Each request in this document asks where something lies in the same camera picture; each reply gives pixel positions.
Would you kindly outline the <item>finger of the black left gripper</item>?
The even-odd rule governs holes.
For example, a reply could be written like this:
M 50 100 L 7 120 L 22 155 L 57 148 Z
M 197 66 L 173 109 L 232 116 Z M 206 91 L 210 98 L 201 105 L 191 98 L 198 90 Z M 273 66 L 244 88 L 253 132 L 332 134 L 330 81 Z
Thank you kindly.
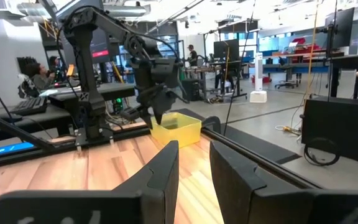
M 146 123 L 149 129 L 153 129 L 151 117 L 152 116 L 148 111 L 141 112 L 140 114 L 140 118 Z
M 168 111 L 168 106 L 166 105 L 153 106 L 153 111 L 157 124 L 161 124 L 162 116 L 166 111 Z

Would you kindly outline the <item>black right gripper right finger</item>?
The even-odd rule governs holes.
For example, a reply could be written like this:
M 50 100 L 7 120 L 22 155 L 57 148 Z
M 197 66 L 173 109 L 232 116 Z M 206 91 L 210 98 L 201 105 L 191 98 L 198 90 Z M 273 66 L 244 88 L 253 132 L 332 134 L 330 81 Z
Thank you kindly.
M 225 223 L 358 223 L 358 191 L 299 189 L 217 141 L 209 159 Z

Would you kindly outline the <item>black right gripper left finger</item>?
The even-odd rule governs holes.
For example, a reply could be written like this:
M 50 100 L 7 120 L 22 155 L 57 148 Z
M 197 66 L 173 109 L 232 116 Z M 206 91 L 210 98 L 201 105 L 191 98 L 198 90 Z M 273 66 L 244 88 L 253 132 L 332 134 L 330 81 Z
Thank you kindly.
M 173 223 L 178 141 L 113 190 L 20 190 L 0 196 L 0 223 Z

